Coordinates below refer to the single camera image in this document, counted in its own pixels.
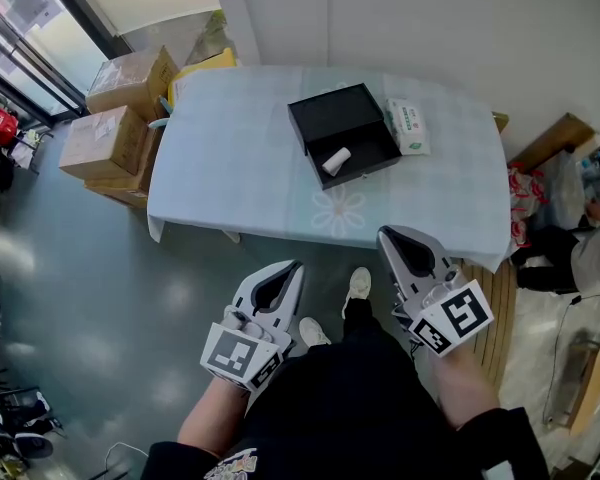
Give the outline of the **person's left hand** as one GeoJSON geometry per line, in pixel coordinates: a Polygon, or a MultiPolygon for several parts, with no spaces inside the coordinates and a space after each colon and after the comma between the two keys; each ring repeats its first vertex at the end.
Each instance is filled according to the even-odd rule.
{"type": "Polygon", "coordinates": [[[221,325],[231,330],[240,331],[252,338],[268,343],[273,342],[273,337],[263,327],[250,320],[244,313],[233,305],[227,305],[221,325]]]}

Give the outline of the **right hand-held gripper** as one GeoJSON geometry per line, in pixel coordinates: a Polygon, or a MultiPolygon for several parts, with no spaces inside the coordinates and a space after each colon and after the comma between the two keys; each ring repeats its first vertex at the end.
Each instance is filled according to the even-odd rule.
{"type": "Polygon", "coordinates": [[[494,321],[479,283],[468,281],[458,265],[450,265],[436,238],[406,226],[385,225],[378,230],[376,246],[391,283],[404,299],[392,315],[435,356],[448,355],[494,321]],[[409,288],[415,292],[409,298],[407,275],[437,277],[439,273],[440,280],[412,283],[409,288]]]}

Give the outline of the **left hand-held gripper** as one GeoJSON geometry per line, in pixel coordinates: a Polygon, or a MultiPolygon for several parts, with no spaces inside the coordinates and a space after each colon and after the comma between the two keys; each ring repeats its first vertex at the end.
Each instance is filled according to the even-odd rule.
{"type": "Polygon", "coordinates": [[[251,315],[277,313],[275,329],[241,311],[270,333],[273,342],[226,328],[222,321],[213,323],[201,355],[201,366],[240,389],[251,393],[261,391],[294,346],[294,340],[285,331],[297,312],[304,277],[304,265],[294,259],[270,264],[247,276],[238,287],[233,304],[248,309],[251,315]]]}

